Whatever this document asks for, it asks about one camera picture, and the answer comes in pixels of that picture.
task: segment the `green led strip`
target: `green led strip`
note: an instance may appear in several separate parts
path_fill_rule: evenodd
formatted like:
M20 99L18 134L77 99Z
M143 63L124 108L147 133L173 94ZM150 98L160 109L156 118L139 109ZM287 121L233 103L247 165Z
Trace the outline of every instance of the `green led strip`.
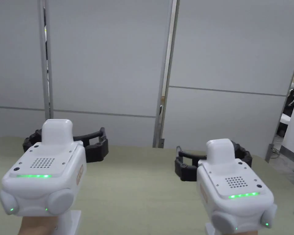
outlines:
M250 196L257 196L257 195L259 195L259 193L246 193L246 194L231 195L228 198L233 199L238 197L250 197Z
M17 177L21 178L50 178L50 174L18 174Z

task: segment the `white robotic handle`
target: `white robotic handle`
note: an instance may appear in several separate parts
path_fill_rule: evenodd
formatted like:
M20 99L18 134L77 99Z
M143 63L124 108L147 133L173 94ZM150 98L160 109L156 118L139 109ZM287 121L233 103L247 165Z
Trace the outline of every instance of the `white robotic handle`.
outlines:
M207 160L199 160L197 188L211 223L208 235L271 228L277 210L270 189L240 159L229 139L207 142Z
M85 148L82 141L73 141L72 122L49 119L42 142L30 147L4 175L1 204L16 216L59 216L54 235L75 235L81 211L70 208L85 173Z

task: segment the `gray partition wall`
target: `gray partition wall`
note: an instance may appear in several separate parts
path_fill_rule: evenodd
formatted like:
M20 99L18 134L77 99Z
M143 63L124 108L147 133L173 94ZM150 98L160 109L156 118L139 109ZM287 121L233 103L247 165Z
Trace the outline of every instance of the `gray partition wall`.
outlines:
M0 141L26 138L49 116L42 12L39 0L0 0Z
M172 0L47 0L54 118L75 135L152 146Z
M230 138L265 157L294 74L294 0L180 0L164 147Z

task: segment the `table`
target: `table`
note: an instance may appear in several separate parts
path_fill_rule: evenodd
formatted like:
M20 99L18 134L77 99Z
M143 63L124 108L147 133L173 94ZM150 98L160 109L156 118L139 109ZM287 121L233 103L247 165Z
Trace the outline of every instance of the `table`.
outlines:
M22 139L0 141L0 188L4 173L22 155ZM73 209L82 210L79 235L204 235L207 214L195 182L174 173L175 149L109 146L102 162L87 164ZM294 235L294 186L254 156L252 168L272 190L278 212L273 229L259 234ZM20 218L0 205L0 234L17 234Z

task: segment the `human hand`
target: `human hand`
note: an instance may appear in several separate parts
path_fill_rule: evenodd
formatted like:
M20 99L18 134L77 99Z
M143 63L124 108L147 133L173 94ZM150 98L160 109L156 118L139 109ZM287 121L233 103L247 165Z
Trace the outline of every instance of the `human hand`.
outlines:
M57 223L57 217L23 217L18 235L50 235Z

